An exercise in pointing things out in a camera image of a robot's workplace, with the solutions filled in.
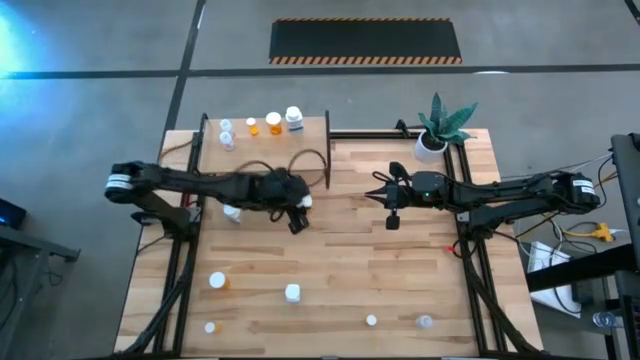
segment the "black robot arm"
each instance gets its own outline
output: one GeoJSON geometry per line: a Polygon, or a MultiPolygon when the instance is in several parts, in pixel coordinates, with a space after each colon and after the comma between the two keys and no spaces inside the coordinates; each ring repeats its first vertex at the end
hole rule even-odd
{"type": "Polygon", "coordinates": [[[170,206],[154,190],[213,197],[239,209],[268,212],[272,221],[286,212],[291,220],[289,229],[294,234],[309,226],[306,218],[306,210],[311,207],[309,187],[301,177],[289,174],[284,168],[265,174],[232,172],[218,176],[142,162],[115,164],[105,196],[114,203],[138,206],[146,216],[159,218],[170,232],[185,228],[190,213],[170,206]]]}
{"type": "Polygon", "coordinates": [[[600,204],[593,183],[581,173],[554,171],[486,185],[460,183],[431,171],[409,175],[397,162],[389,164],[389,173],[392,177],[374,173],[385,185],[365,195],[391,210],[387,229],[399,227],[398,209],[437,208],[460,214],[465,237],[488,239],[503,222],[549,211],[584,214],[600,204]],[[502,202],[506,204],[487,205],[502,202]]]}

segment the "white pot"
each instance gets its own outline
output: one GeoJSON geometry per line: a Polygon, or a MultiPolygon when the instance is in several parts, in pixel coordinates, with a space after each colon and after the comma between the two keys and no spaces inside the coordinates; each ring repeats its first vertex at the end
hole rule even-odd
{"type": "Polygon", "coordinates": [[[413,151],[413,156],[415,156],[416,159],[422,162],[430,162],[430,161],[442,159],[442,153],[447,149],[447,146],[449,146],[449,143],[445,142],[444,146],[440,150],[427,149],[424,145],[422,145],[422,137],[426,132],[427,132],[426,130],[423,131],[420,134],[418,141],[416,141],[416,146],[413,151]]]}

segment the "potted plant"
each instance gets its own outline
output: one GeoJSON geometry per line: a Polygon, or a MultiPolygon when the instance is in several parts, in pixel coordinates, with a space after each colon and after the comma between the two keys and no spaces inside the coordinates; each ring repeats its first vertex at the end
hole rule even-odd
{"type": "Polygon", "coordinates": [[[447,149],[449,143],[462,144],[466,139],[472,137],[461,131],[460,128],[471,118],[476,106],[478,103],[447,116],[447,108],[442,105],[440,96],[438,93],[433,95],[431,116],[427,119],[424,113],[418,113],[425,130],[416,142],[414,151],[416,159],[426,161],[439,157],[447,149]]]}

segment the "gray floor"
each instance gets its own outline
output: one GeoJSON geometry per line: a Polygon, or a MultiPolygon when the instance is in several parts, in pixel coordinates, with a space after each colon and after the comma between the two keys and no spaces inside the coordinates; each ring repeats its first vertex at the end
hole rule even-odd
{"type": "MultiPolygon", "coordinates": [[[[0,42],[0,72],[177,69],[195,4],[0,3],[10,24],[0,26],[10,35],[0,42]]],[[[640,28],[622,0],[210,0],[191,68],[266,66],[270,22],[294,16],[451,17],[467,65],[640,63],[640,28]]],[[[438,91],[450,109],[480,103],[468,126],[490,129],[501,174],[514,175],[603,155],[611,134],[640,131],[639,82],[639,72],[198,78],[187,82],[176,127],[193,129],[202,112],[256,116],[295,104],[307,114],[330,110],[334,128],[389,128],[399,118],[417,123],[438,91]]],[[[53,263],[64,282],[39,293],[14,358],[110,353],[140,230],[132,208],[104,199],[104,183],[114,162],[154,161],[174,86],[173,78],[0,80],[0,198],[29,211],[29,233],[82,248],[78,263],[53,263]]],[[[606,189],[607,207],[586,218],[625,228],[617,184],[606,189]]],[[[548,227],[533,237],[551,238],[548,227]]],[[[606,356],[600,336],[541,332],[554,354],[606,356]]]]}

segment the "floor mat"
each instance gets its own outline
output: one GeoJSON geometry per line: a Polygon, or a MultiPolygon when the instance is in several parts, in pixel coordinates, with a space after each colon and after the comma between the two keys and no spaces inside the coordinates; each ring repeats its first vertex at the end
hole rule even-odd
{"type": "Polygon", "coordinates": [[[277,65],[462,63],[448,18],[278,19],[269,60],[277,65]]]}

